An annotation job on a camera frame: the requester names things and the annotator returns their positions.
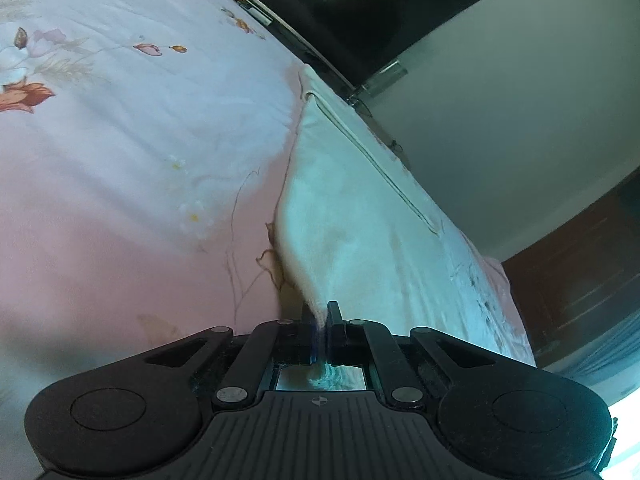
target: wall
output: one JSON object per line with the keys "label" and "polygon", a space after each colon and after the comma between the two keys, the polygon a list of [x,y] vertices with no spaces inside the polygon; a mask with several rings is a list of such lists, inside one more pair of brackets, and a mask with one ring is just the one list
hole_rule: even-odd
{"label": "wall", "polygon": [[369,101],[412,172],[506,259],[640,166],[640,2],[482,0]]}

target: circular cap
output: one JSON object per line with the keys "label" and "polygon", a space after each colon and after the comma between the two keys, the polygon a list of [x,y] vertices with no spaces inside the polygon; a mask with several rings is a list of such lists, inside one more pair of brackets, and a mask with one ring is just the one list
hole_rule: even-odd
{"label": "circular cap", "polygon": [[552,431],[566,420],[566,408],[560,399],[535,390],[503,394],[494,400],[492,410],[505,426],[524,433]]}
{"label": "circular cap", "polygon": [[216,397],[222,402],[240,402],[247,398],[248,393],[244,388],[228,386],[216,392]]}
{"label": "circular cap", "polygon": [[418,388],[403,386],[393,390],[391,396],[399,402],[418,402],[422,398],[422,392]]}
{"label": "circular cap", "polygon": [[71,405],[71,416],[88,430],[126,428],[145,413],[146,402],[137,393],[120,388],[87,392]]}

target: silver screw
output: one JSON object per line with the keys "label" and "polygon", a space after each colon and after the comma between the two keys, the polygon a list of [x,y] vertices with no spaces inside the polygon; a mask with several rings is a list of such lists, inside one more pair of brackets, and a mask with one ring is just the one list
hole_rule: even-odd
{"label": "silver screw", "polygon": [[245,400],[247,396],[246,390],[238,386],[228,386],[216,392],[216,397],[222,402],[240,402]]}
{"label": "silver screw", "polygon": [[422,392],[417,388],[403,386],[393,390],[391,396],[399,402],[418,402],[422,398]]}

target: wooden door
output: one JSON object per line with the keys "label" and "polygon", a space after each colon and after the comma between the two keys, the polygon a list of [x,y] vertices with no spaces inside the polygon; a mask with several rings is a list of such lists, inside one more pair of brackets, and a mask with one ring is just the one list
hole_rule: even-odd
{"label": "wooden door", "polygon": [[640,308],[640,171],[504,264],[538,366]]}

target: bed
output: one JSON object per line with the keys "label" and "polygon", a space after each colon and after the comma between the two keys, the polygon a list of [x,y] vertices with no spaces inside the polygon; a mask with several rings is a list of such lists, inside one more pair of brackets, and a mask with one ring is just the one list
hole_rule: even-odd
{"label": "bed", "polygon": [[0,0],[0,85],[3,480],[44,386],[303,302],[534,365],[499,263],[233,1]]}

